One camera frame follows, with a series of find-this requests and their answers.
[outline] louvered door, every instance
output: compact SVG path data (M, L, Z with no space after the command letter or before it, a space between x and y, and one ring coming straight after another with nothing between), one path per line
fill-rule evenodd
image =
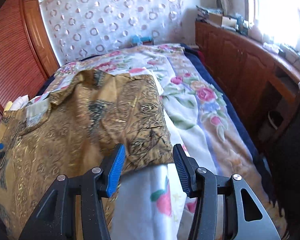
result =
M29 38L23 0L6 0L0 9L0 119L8 101L33 98L46 79Z

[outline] cabinet door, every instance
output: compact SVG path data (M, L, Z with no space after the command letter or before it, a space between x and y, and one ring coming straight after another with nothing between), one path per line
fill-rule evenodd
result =
M215 32L208 32L206 35L207 49L204 54L206 67L213 77L218 75L220 58L220 37Z
M235 41L227 37L221 40L221 52L216 82L229 98L232 97L239 82L242 69L240 62L241 54L242 52L239 50L238 44Z
M248 122L255 110L266 84L266 65L254 54L244 52L242 71L233 104L244 123Z

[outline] window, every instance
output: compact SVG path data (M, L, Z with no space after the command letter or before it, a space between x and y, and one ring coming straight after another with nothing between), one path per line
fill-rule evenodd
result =
M249 22L258 20L262 33L300 51L300 0L248 0Z

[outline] metal screw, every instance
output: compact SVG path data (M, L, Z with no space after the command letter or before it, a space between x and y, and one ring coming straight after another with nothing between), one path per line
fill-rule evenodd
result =
M65 175L59 175L58 177L57 177L57 179L58 179L58 181L63 181L63 180L65 180Z
M237 180L237 181L239 181L239 180L242 179L242 177L241 177L239 174L234 174L234 175L233 175L233 178L234 178L235 180Z
M101 169L99 167L95 167L95 168L92 169L92 172L97 174L97 173L101 172Z
M199 173L201 173L201 174L207 173L207 170L206 170L205 168L202 168L202 167L198 168L197 171L198 171Z

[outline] yellow cloth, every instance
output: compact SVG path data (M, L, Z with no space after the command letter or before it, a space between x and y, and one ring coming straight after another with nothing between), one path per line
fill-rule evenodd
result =
M5 108L4 108L4 112L5 112L5 111L8 111L8 110L11 108L12 104L13 104L12 101L8 101L8 102L6 103Z
M82 71L46 102L45 113L33 105L7 111L2 119L6 155L0 163L0 217L11 239L19 238L59 174L84 174L100 165L117 143L126 147L122 173L173 162L163 107L150 75ZM103 202L108 226L115 196Z

